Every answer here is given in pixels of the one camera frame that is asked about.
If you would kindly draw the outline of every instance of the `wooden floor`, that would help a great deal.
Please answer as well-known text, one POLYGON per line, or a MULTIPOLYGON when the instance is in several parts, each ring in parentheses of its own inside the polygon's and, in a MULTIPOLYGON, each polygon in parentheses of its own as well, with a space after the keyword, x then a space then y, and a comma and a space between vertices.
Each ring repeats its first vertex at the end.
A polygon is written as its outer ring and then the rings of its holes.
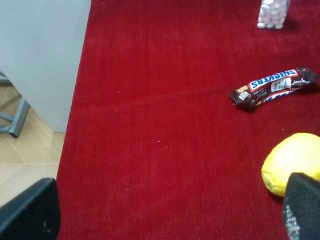
MULTIPOLYGON (((14 116, 21 95, 0 85, 0 112, 14 116)), ((0 119, 0 125, 8 125, 0 119)), ((41 178, 56 178, 65 135, 53 133, 30 108, 18 139, 0 134, 0 206, 41 178)))

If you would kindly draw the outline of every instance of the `metal frame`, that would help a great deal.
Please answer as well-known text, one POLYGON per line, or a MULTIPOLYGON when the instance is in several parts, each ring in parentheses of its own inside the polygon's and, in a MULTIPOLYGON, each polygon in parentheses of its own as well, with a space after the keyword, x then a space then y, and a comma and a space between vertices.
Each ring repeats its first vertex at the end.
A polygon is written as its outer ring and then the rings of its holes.
MULTIPOLYGON (((10 80, 2 72, 0 72, 0 84, 11 84, 10 80)), ((14 117, 0 112, 0 119, 11 123, 11 125, 0 125, 0 134, 10 134, 15 139, 19 138, 29 107, 29 103, 22 98, 14 117)))

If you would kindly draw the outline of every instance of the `clear plastic container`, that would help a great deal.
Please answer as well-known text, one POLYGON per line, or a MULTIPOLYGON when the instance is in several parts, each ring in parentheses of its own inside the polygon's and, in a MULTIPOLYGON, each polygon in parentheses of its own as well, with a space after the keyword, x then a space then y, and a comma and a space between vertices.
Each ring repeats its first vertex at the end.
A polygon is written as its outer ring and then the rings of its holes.
POLYGON ((284 27, 291 0, 262 0, 257 27, 280 30, 284 27))

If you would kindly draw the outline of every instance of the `snickers bar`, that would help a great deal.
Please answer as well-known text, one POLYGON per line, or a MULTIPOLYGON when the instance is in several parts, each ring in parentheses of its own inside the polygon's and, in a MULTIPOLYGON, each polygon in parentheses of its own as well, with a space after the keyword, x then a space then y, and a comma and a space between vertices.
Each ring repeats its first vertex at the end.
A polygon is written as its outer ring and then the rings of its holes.
POLYGON ((229 93, 229 97, 238 107, 251 109, 307 87, 317 88, 318 79, 309 68, 298 67, 250 82, 229 93))

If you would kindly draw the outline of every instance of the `yellow ball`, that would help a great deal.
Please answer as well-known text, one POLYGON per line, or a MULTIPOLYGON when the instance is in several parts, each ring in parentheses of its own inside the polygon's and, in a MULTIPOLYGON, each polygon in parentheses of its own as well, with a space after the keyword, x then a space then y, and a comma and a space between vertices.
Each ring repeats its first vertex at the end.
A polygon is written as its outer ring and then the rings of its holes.
POLYGON ((268 190, 284 197, 292 173, 304 173, 320 181, 320 137, 297 133, 276 146, 262 167, 268 190))

